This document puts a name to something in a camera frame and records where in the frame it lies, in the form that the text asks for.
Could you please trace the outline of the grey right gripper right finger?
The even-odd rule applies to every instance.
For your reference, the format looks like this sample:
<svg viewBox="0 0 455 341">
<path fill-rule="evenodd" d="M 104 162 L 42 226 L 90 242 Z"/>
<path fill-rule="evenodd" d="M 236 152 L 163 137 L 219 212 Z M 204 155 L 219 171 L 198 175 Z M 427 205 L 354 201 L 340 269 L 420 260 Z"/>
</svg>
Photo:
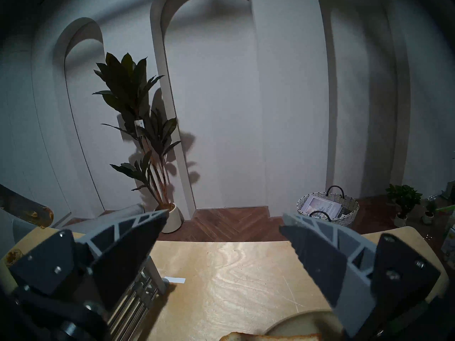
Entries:
<svg viewBox="0 0 455 341">
<path fill-rule="evenodd" d="M 343 337 L 398 337 L 424 313 L 441 271 L 394 235 L 378 243 L 311 216 L 283 214 L 285 236 L 343 327 Z"/>
</svg>

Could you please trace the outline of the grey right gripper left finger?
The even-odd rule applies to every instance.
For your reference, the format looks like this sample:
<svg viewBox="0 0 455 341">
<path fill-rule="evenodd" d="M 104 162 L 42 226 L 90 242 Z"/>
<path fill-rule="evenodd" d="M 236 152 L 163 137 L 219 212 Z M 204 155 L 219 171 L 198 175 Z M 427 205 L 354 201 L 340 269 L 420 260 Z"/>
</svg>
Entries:
<svg viewBox="0 0 455 341">
<path fill-rule="evenodd" d="M 113 312 L 133 284 L 168 218 L 166 210 L 115 219 L 76 239 L 60 230 L 20 258 L 15 294 L 55 310 L 94 302 Z"/>
</svg>

